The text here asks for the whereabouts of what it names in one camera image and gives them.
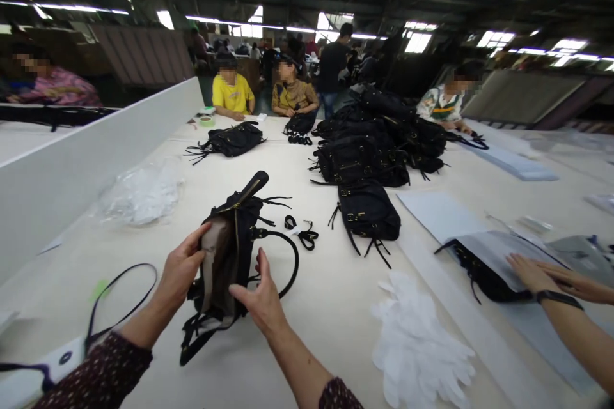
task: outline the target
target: wristwatch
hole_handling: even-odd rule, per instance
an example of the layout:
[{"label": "wristwatch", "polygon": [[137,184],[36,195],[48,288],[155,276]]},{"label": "wristwatch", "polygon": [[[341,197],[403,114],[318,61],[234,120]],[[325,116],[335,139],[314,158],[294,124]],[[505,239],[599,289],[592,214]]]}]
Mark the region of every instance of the wristwatch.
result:
[{"label": "wristwatch", "polygon": [[539,291],[537,294],[535,294],[535,298],[538,304],[541,304],[543,299],[549,299],[554,300],[555,302],[562,302],[563,304],[571,305],[572,307],[579,308],[580,310],[584,310],[582,305],[580,305],[580,303],[574,297],[555,291]]}]

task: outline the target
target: white partition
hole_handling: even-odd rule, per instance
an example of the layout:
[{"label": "white partition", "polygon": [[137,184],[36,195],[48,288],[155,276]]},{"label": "white partition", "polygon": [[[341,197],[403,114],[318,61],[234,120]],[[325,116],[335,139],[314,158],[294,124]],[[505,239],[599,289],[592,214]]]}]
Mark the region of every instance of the white partition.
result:
[{"label": "white partition", "polygon": [[0,164],[0,284],[203,105],[194,77]]}]

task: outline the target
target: jeans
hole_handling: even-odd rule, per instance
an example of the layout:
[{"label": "jeans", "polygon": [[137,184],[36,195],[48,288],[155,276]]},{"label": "jeans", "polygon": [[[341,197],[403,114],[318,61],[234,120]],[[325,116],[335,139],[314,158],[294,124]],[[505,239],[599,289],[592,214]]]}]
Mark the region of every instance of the jeans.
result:
[{"label": "jeans", "polygon": [[337,93],[318,93],[320,104],[324,104],[324,119],[328,120],[335,112],[333,104],[337,100]]}]

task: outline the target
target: tape roll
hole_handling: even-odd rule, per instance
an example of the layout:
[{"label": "tape roll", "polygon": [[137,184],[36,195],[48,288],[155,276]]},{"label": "tape roll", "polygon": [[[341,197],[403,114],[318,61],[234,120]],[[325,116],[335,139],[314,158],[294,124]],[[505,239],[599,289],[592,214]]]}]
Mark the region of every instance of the tape roll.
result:
[{"label": "tape roll", "polygon": [[216,121],[213,119],[213,117],[210,117],[210,116],[201,117],[198,120],[198,123],[200,123],[200,125],[205,128],[210,128],[216,125]]}]

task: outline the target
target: stack of black bags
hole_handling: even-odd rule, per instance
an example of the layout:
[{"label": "stack of black bags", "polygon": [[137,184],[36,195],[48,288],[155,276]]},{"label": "stack of black bags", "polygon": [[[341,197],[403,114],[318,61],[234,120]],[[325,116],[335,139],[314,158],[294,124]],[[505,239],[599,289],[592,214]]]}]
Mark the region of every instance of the stack of black bags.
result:
[{"label": "stack of black bags", "polygon": [[446,147],[446,131],[421,119],[415,107],[395,95],[367,86],[356,101],[319,123],[312,132],[323,138],[314,152],[327,185],[337,185],[339,202],[329,225],[340,212],[356,252],[354,235],[371,238],[388,268],[382,240],[398,238],[401,221],[384,187],[409,184],[407,167],[427,174],[444,166],[439,158]]}]

